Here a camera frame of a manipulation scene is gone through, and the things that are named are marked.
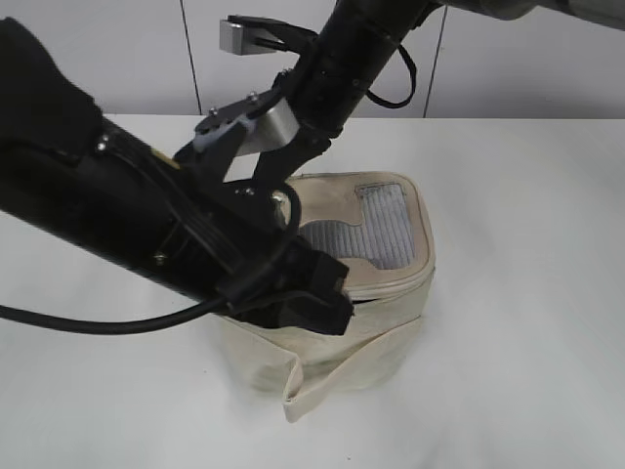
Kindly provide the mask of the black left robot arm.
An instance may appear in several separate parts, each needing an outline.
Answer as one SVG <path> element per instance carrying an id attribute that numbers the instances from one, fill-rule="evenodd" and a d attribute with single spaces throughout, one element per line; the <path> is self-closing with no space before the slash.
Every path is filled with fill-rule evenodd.
<path id="1" fill-rule="evenodd" d="M 343 335 L 348 268 L 299 233 L 280 175 L 228 181 L 240 155 L 284 149 L 300 125 L 279 88 L 216 109 L 173 157 L 106 118 L 20 22 L 1 21 L 1 208 L 194 300 L 147 320 L 71 320 L 3 307 L 5 320 L 89 335 L 163 330 L 208 314 Z"/>

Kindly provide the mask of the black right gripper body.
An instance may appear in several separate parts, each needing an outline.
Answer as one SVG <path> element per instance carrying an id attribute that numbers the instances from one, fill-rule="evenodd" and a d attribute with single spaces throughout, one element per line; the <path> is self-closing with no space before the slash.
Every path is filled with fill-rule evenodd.
<path id="1" fill-rule="evenodd" d="M 270 149 L 276 140 L 265 131 L 256 131 L 252 139 L 260 156 L 251 178 L 252 189 L 276 189 L 305 163 L 321 156 L 331 146 L 334 133 L 304 123 L 286 145 Z"/>

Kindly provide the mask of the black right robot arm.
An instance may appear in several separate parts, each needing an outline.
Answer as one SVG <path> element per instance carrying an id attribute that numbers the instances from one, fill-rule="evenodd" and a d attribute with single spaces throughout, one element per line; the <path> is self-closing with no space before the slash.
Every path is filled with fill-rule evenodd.
<path id="1" fill-rule="evenodd" d="M 294 68 L 277 76 L 274 89 L 300 129 L 282 148 L 261 153 L 253 177 L 267 185 L 284 181 L 321 155 L 338 137 L 363 98 L 381 105 L 370 87 L 401 43 L 441 1 L 339 1 L 320 32 L 284 21 L 253 19 L 251 26 L 276 38 L 276 50 L 294 52 Z"/>

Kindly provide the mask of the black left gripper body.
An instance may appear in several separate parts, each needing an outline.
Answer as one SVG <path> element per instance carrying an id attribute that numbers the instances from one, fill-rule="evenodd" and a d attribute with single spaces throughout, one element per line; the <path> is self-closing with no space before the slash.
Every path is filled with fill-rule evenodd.
<path id="1" fill-rule="evenodd" d="M 277 191 L 286 198 L 290 213 L 275 239 L 217 283 L 217 300 L 163 317 L 158 329 L 212 313 L 266 329 L 293 326 L 325 335 L 346 332 L 354 311 L 343 291 L 349 269 L 298 235 L 300 197 L 286 183 Z"/>

